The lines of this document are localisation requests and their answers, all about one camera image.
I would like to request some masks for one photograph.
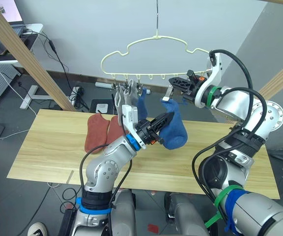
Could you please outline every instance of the monitor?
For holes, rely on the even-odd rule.
[[[0,0],[0,13],[11,25],[23,25],[15,0]]]

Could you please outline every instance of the wooden table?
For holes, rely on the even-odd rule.
[[[93,114],[40,110],[11,167],[8,178],[80,184],[79,163],[83,156],[87,120]],[[170,192],[199,193],[191,170],[193,156],[229,132],[230,124],[184,121],[188,132],[185,146],[167,150],[160,144],[147,146],[133,159],[133,167],[124,188]],[[202,156],[199,163],[208,154]],[[89,155],[84,163],[99,154]],[[127,166],[119,174],[122,178]],[[265,146],[255,155],[245,188],[279,199],[279,194]]]

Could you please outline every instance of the sock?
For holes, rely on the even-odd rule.
[[[121,137],[123,134],[123,129],[121,125],[118,125],[117,122],[117,116],[114,116],[111,118],[110,125],[109,125],[109,131],[107,135],[107,144],[112,143],[119,137]]]
[[[122,125],[121,123],[121,116],[122,116],[122,105],[124,104],[124,92],[123,92],[123,87],[120,86],[119,90],[116,91],[115,98],[115,108],[117,111],[117,122],[118,125]]]
[[[148,116],[148,112],[145,106],[146,90],[146,88],[142,88],[141,96],[139,97],[137,102],[138,120],[146,119]]]
[[[169,150],[182,147],[187,142],[187,132],[182,122],[179,106],[172,99],[169,99],[168,102],[161,102],[167,109],[167,112],[174,112],[170,124],[159,132],[159,137],[165,141],[163,146]]]
[[[137,84],[134,80],[130,79],[128,81],[128,86],[131,87],[131,90],[124,91],[124,100],[125,104],[137,106],[138,101],[138,91],[137,91]]]
[[[109,123],[110,121],[104,119],[100,113],[89,117],[87,122],[88,131],[85,141],[86,152],[90,151],[96,146],[106,144]],[[101,149],[103,148],[99,148],[92,153],[98,153]]]

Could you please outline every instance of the red sock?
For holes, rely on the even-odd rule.
[[[85,151],[88,152],[96,146],[106,144],[107,131],[110,121],[104,119],[100,113],[94,114],[88,119],[88,131],[85,141]],[[98,148],[92,153],[98,153],[102,148]]]
[[[121,125],[118,125],[117,116],[111,118],[109,132],[107,136],[107,144],[112,143],[120,136],[123,135],[123,129]]]

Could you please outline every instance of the blue ring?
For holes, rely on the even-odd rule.
[[[105,215],[111,212],[111,208],[105,209],[105,210],[88,210],[83,207],[82,205],[82,198],[78,197],[76,199],[76,203],[79,204],[79,209],[81,210],[82,213],[88,214],[88,215]]]

